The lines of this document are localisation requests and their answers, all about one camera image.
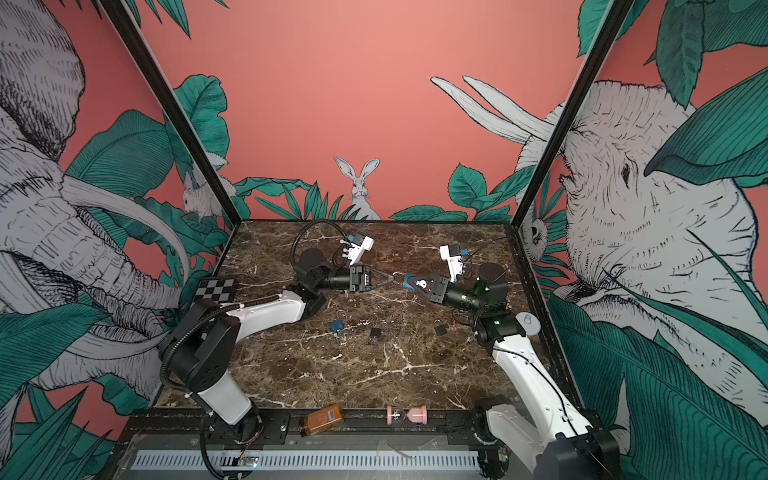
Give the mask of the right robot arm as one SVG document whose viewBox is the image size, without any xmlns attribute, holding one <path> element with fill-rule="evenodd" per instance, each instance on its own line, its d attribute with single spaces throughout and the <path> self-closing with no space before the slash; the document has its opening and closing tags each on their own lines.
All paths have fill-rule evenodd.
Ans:
<svg viewBox="0 0 768 480">
<path fill-rule="evenodd" d="M 538 318 L 508 302 L 505 268 L 479 266 L 472 287 L 439 274 L 410 275 L 406 284 L 429 302 L 465 311 L 477 343 L 507 375 L 528 412 L 511 405 L 481 410 L 475 432 L 503 443 L 536 479 L 621 479 L 616 440 L 574 406 L 540 361 L 530 340 Z"/>
</svg>

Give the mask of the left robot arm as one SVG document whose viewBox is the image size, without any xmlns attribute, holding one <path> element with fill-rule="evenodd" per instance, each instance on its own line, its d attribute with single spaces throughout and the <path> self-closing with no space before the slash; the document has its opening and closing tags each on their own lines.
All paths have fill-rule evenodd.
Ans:
<svg viewBox="0 0 768 480">
<path fill-rule="evenodd" d="M 352 261 L 338 267 L 318 249 L 310 249 L 293 266 L 294 277 L 274 295 L 221 304 L 196 301 L 159 347 L 159 377 L 164 387 L 191 397 L 210 416 L 239 427 L 257 408 L 229 371 L 236 346 L 245 339 L 307 320 L 326 303 L 326 290 L 364 293 L 383 287 L 393 276 Z"/>
</svg>

